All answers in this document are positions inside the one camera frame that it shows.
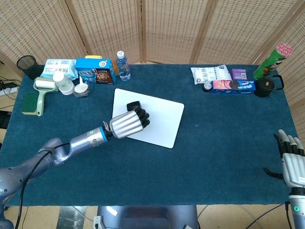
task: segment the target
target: robotic hand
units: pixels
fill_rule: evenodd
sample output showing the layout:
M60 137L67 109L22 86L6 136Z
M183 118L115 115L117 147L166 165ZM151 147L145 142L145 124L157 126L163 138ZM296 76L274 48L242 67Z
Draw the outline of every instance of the robotic hand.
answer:
M104 126L71 139L69 152L64 147L67 144L63 144L59 138L54 138L46 142L38 154L20 165L0 168L0 229L14 228L13 223L5 219L4 208L21 187L24 191L26 183L42 175L52 166L62 165L78 153L108 142L112 136L121 139L142 131L149 125L149 114L141 108L140 102L128 104L127 111L111 119L109 125L103 122Z
M298 138L286 135L279 130L279 135L274 135L277 140L280 157L283 164L283 173L273 173L264 168L271 177L283 179L291 188L289 202L294 217L295 228L305 229L305 154L304 147Z

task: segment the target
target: floor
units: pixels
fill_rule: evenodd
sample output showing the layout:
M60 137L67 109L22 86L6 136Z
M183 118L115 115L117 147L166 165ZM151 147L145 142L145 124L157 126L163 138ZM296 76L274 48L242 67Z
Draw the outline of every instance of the floor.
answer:
M14 72L2 64L0 64L0 76L9 79L19 79ZM10 105L13 104L14 100L11 100L6 96L0 96L0 110L11 111L13 106ZM0 129L0 143L3 143L5 133L6 130ZM248 228L256 218L276 206L278 205L197 205L197 212L198 214L201 213L198 220L202 229L245 229ZM97 207L23 207L21 224L24 221L23 229L92 229L91 220L96 215L96 211ZM18 207L10 207L5 211L5 217L14 224L16 223L17 215ZM289 215L290 220L293 221L291 210L289 210ZM289 228L285 207L282 205L272 210L261 217L250 228Z

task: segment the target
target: pink lid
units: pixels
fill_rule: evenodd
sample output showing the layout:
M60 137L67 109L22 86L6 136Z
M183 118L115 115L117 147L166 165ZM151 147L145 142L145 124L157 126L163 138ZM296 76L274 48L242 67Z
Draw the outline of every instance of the pink lid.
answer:
M279 54L283 56L290 56L294 51L292 50L291 46L286 43L280 43L277 45L276 50Z

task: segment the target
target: water bottle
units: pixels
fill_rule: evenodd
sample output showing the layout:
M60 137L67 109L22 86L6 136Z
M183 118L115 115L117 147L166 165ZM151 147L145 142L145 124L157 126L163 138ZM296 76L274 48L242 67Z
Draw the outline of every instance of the water bottle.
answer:
M118 51L116 53L116 63L119 68L120 78L121 80L129 80L130 79L130 71L129 71L129 64L128 64L128 58L124 55L123 51Z

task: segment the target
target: white board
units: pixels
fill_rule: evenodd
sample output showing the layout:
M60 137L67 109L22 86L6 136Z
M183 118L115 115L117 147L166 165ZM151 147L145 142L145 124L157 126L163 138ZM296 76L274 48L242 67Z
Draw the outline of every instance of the white board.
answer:
M129 138L173 148L184 104L116 88L112 117L126 113L126 105L135 101L140 101L142 109L149 113L151 123Z

